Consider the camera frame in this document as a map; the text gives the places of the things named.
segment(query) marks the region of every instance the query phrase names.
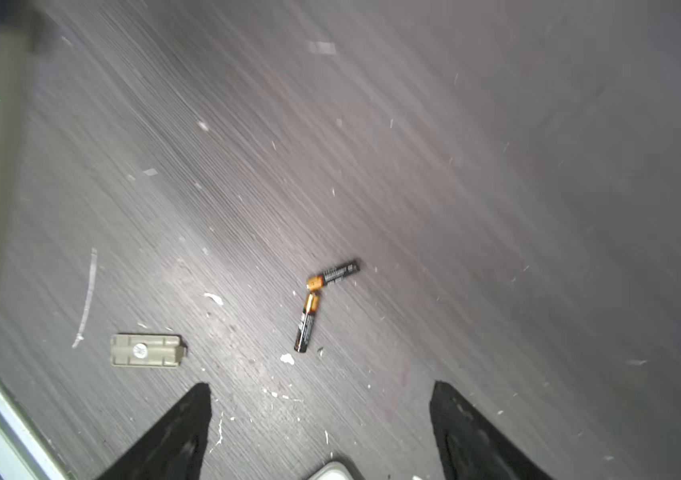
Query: aa battery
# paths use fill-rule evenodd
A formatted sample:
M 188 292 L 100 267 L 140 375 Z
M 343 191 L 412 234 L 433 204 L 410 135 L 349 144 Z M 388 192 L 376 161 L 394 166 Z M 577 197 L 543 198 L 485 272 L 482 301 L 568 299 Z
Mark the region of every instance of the aa battery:
M 308 350 L 308 342 L 311 341 L 311 330 L 314 328 L 314 316 L 319 306 L 319 294 L 310 292 L 303 306 L 303 315 L 300 317 L 300 327 L 295 339 L 295 351 L 305 353 Z
M 340 282 L 342 279 L 346 278 L 348 275 L 355 274 L 359 271 L 359 262 L 356 260 L 351 260 L 345 264 L 335 266 L 325 270 L 319 275 L 312 276 L 306 282 L 306 287 L 308 290 L 314 292 L 330 283 Z

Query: floor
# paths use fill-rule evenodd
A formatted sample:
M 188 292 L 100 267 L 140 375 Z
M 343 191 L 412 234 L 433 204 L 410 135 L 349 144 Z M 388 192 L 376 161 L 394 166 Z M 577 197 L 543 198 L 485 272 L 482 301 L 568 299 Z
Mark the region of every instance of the floor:
M 43 10 L 0 377 L 74 477 L 208 382 L 204 478 L 436 480 L 441 379 L 556 478 L 681 478 L 681 2 Z M 189 356 L 114 368 L 116 332 Z

